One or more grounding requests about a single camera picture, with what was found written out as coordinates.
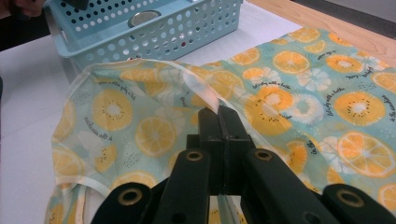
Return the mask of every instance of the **white table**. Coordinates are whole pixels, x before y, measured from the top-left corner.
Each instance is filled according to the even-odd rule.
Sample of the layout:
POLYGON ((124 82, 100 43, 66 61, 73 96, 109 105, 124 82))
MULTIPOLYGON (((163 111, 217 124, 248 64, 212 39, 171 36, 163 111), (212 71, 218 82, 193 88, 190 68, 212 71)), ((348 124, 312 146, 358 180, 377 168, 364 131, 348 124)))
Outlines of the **white table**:
MULTIPOLYGON (((200 65, 300 28, 245 2, 237 31, 179 61, 200 65)), ((43 223, 54 188, 51 135, 62 115, 69 81, 50 36, 0 52, 0 223, 43 223)), ((91 207, 94 212, 103 198, 91 207)))

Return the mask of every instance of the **black metal bracket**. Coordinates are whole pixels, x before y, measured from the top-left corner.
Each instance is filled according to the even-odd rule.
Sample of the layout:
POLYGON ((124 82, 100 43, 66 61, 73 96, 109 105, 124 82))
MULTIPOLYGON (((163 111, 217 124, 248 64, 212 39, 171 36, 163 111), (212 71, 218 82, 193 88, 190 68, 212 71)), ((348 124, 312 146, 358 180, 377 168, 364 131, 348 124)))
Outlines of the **black metal bracket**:
POLYGON ((204 224, 210 195, 240 195, 247 223, 396 223, 359 189, 307 189, 272 151, 257 149, 237 113, 221 106, 199 112, 199 133, 187 136, 169 178, 149 189, 129 183, 114 189, 93 222, 204 224))

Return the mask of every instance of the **wooden surface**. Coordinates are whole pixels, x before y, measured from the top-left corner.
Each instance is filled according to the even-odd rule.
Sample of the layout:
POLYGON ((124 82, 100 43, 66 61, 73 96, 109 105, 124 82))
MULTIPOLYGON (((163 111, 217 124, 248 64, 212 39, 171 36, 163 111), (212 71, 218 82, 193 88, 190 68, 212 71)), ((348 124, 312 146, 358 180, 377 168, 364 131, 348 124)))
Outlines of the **wooden surface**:
POLYGON ((356 48, 368 52, 390 66, 396 67, 396 40, 394 39, 338 20, 309 7, 291 2, 290 0, 248 1, 302 26, 321 28, 336 33, 340 38, 350 42, 356 48))

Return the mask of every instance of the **cloth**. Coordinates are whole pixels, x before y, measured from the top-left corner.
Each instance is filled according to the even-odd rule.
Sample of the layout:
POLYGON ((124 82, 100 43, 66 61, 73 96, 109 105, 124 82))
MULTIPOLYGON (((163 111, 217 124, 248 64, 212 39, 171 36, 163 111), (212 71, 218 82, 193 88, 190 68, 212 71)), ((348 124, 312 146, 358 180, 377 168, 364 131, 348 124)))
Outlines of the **cloth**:
POLYGON ((164 180, 187 134, 198 133, 197 112, 219 105, 235 109, 256 146, 277 153, 308 188, 346 183, 396 216, 396 69, 305 27, 203 66, 88 67, 53 134, 46 221, 82 222, 86 188, 106 197, 127 182, 164 180))

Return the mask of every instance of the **light blue basket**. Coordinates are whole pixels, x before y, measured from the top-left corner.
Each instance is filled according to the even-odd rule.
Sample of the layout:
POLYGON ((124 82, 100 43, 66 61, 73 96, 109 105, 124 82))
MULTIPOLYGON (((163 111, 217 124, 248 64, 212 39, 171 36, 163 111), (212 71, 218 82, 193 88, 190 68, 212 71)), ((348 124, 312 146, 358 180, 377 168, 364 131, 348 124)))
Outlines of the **light blue basket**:
POLYGON ((90 0, 78 10, 60 0, 48 0, 47 18, 62 57, 79 69, 93 63, 128 58, 174 60, 234 31, 242 0, 90 0), (161 16, 133 28, 128 20, 138 12, 161 16))

